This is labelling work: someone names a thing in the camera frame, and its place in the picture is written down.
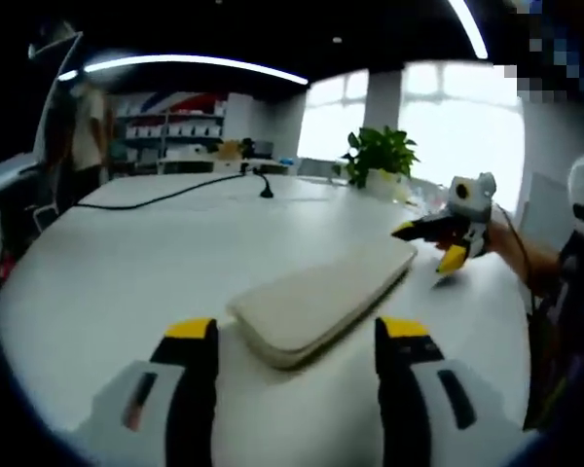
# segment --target beige cushion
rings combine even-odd
[[[332,263],[248,290],[228,311],[267,363],[293,367],[367,311],[416,254],[415,246],[393,237],[360,245]]]

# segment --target white table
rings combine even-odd
[[[216,174],[122,178],[87,202],[139,202]],[[0,339],[39,414],[75,429],[91,398],[129,362],[147,360],[165,328],[221,322],[217,466],[380,465],[376,314],[414,317],[448,358],[465,362],[522,423],[529,344],[517,279],[495,255],[433,287],[441,253],[417,243],[409,275],[377,312],[295,374],[249,353],[227,301],[275,276],[329,261],[414,215],[347,187],[269,176],[222,182],[142,209],[69,210],[32,245],[0,294]]]

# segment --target bright window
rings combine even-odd
[[[411,76],[435,69],[437,91],[419,93]],[[524,168],[524,121],[514,79],[488,64],[411,64],[403,77],[399,126],[418,143],[415,177],[449,186],[456,175],[491,172],[493,199],[514,211]]]
[[[308,93],[299,157],[334,161],[347,149],[347,136],[363,126],[368,70],[315,83]]]

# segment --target led light strip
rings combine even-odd
[[[474,21],[474,17],[471,16],[471,13],[465,4],[465,0],[448,0],[448,3],[450,3],[450,6],[458,16],[458,20],[462,24],[463,29],[465,29],[465,33],[469,38],[469,43],[474,49],[474,54],[476,54],[481,60],[489,58],[485,42],[483,41],[483,36],[478,30],[476,21]]]
[[[292,75],[291,73],[286,73],[284,71],[275,70],[274,68],[269,68],[268,66],[255,65],[253,63],[245,63],[243,61],[231,60],[228,58],[217,58],[214,56],[202,56],[202,55],[140,55],[140,56],[128,56],[126,58],[118,58],[116,60],[102,61],[100,63],[94,63],[93,65],[85,66],[85,72],[91,73],[93,71],[106,70],[108,68],[116,68],[118,66],[128,66],[128,65],[139,65],[142,63],[165,63],[165,62],[175,62],[175,63],[203,63],[207,65],[219,65],[219,66],[231,66],[233,68],[240,68],[243,70],[255,71],[257,73],[263,73],[265,75],[275,76],[283,80],[292,81],[293,83],[298,83],[299,85],[306,85],[308,80],[301,78],[300,76]],[[63,73],[58,77],[60,81],[73,80],[78,75],[76,70],[68,71]]]

